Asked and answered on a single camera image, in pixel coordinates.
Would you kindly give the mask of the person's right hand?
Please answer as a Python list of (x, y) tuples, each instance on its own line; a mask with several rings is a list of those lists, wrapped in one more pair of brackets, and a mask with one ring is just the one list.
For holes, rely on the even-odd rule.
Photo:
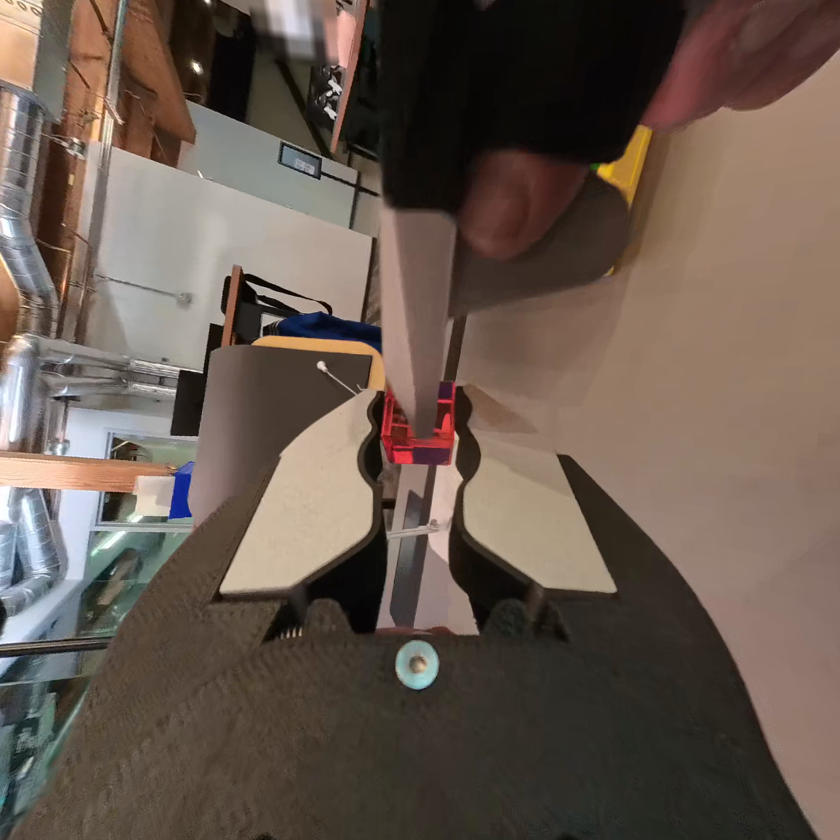
[[(838, 1), (688, 2), (686, 28), (641, 123), (685, 128), (721, 109), (781, 100), (835, 56)], [(587, 166), (529, 151), (477, 164), (459, 232), (478, 254), (511, 259), (535, 245), (581, 191)]]

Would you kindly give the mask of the vertical metal duct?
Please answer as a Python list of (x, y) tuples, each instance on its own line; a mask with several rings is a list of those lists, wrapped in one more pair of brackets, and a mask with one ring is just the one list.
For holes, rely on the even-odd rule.
[(31, 220), (45, 112), (31, 92), (1, 86), (1, 257), (17, 294), (17, 333), (53, 339), (56, 286)]

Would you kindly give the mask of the white box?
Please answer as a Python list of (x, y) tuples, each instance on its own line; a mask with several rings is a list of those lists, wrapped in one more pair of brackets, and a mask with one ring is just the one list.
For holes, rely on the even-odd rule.
[(168, 519), (174, 486), (174, 475), (137, 476), (133, 487), (134, 512), (141, 517)]

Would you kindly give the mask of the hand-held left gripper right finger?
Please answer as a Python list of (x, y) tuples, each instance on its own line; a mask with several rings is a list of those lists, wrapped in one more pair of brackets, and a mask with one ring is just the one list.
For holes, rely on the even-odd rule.
[(450, 569), (470, 595), (617, 592), (550, 440), (477, 385), (458, 390)]

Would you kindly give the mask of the dark blue bag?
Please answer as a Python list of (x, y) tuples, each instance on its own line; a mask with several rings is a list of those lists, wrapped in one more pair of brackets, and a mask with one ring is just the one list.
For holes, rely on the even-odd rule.
[(258, 295), (256, 299), (262, 304), (265, 313), (278, 316), (277, 321), (263, 328), (264, 337), (355, 341), (372, 347), (378, 353), (382, 352), (381, 327), (338, 318), (326, 301), (302, 295), (257, 276), (247, 275), (246, 281), (254, 287), (268, 289), (281, 296), (310, 301), (320, 307), (319, 311), (300, 312), (276, 297)]

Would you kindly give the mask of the flexible metal duct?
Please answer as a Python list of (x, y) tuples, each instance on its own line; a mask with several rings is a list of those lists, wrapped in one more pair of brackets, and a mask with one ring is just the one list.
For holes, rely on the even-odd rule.
[(2, 623), (55, 590), (67, 574), (67, 552), (40, 489), (1, 490)]

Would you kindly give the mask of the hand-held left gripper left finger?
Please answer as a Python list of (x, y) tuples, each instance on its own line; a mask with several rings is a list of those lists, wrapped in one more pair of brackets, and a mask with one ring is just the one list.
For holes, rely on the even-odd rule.
[(375, 493), (360, 456), (375, 441), (372, 409), (381, 395), (362, 391), (281, 452), (219, 586), (223, 598), (290, 594), (369, 535)]

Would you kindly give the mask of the yellow plastic bin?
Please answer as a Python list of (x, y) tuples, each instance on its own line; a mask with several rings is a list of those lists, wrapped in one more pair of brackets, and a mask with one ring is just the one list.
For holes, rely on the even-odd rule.
[(637, 241), (641, 236), (647, 211), (644, 205), (646, 201), (644, 172), (653, 136), (651, 129), (639, 125), (621, 158), (611, 163), (591, 166), (591, 171), (595, 175), (622, 194), (629, 212), (630, 228), (627, 245), (614, 265), (604, 274), (604, 279), (613, 277), (623, 270), (636, 253)]

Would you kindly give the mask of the blue box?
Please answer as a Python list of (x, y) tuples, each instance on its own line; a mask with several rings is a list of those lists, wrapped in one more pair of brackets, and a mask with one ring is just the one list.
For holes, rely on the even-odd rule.
[(170, 521), (190, 519), (193, 516), (190, 510), (188, 498), (192, 484), (194, 465), (194, 461), (189, 461), (179, 467), (173, 475), (174, 483), (171, 505), (167, 516), (167, 519)]

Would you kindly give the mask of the small wall screen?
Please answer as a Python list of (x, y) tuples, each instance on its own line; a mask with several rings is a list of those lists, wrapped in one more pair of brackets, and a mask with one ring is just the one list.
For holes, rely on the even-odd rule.
[(280, 142), (277, 156), (280, 166), (303, 174), (314, 180), (321, 180), (323, 158), (284, 140)]

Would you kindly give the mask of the wooden beam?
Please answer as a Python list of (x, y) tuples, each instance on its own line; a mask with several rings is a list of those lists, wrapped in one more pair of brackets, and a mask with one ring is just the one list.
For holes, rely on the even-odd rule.
[(138, 478), (169, 477), (176, 467), (107, 458), (1, 453), (1, 486), (132, 492)]

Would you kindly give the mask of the red translucent block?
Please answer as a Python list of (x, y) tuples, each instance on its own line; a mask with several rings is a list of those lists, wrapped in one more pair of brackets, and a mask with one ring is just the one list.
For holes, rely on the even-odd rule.
[(385, 392), (381, 441), (388, 461), (399, 466), (448, 466), (455, 447), (456, 385), (441, 382), (432, 437), (416, 437), (391, 391)]

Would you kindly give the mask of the wooden table black frame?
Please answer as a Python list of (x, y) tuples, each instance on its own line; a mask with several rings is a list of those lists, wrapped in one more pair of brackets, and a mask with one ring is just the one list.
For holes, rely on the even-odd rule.
[(227, 284), (221, 348), (250, 345), (261, 337), (263, 311), (258, 301), (245, 299), (246, 288), (242, 267), (234, 265)]

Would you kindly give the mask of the metal pipes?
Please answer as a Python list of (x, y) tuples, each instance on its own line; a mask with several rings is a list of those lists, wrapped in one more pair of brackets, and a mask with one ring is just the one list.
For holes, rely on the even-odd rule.
[(184, 370), (165, 362), (130, 358), (61, 339), (23, 332), (2, 354), (2, 387), (11, 396), (81, 398), (141, 396), (172, 400)]

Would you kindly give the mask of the black square panel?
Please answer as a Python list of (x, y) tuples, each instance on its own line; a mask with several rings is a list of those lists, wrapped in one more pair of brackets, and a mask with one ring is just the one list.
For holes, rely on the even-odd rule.
[(187, 369), (179, 371), (171, 417), (171, 436), (196, 437), (199, 435), (206, 387), (205, 373)]

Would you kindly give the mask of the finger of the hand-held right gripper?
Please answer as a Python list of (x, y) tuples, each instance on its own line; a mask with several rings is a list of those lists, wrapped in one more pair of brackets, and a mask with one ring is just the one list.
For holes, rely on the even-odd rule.
[(444, 213), (383, 205), (382, 348), (386, 379), (416, 438), (433, 435), (457, 230)]

